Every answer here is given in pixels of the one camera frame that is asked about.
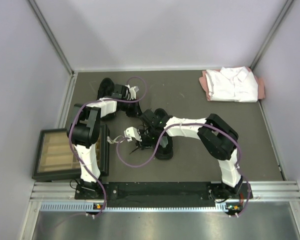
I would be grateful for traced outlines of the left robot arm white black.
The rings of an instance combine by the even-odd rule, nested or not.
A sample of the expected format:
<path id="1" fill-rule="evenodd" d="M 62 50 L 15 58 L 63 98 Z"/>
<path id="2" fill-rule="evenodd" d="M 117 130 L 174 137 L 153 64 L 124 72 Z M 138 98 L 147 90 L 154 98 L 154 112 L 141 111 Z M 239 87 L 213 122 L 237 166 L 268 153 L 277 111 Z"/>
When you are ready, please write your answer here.
<path id="1" fill-rule="evenodd" d="M 137 86 L 128 84 L 101 87 L 97 100 L 74 106 L 73 120 L 67 129 L 67 136 L 70 149 L 80 163 L 79 190 L 86 190 L 92 198 L 98 198 L 103 194 L 96 153 L 101 119 L 117 111 L 126 112 L 129 117 L 139 116 L 141 111 L 138 91 Z"/>

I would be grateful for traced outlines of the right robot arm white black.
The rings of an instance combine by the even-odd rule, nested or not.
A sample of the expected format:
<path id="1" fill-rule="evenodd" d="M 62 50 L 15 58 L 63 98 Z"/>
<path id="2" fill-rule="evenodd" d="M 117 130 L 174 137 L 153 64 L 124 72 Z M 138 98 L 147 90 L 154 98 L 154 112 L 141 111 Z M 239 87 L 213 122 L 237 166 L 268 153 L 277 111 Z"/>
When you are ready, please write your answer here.
<path id="1" fill-rule="evenodd" d="M 173 157 L 173 137 L 200 140 L 207 152 L 218 160 L 223 192 L 234 198 L 242 190 L 243 177 L 238 171 L 238 134 L 217 114 L 207 118 L 188 119 L 168 115 L 163 109 L 145 111 L 141 116 L 142 127 L 125 131 L 130 140 L 136 139 L 139 149 L 153 148 L 155 158 L 170 160 Z"/>

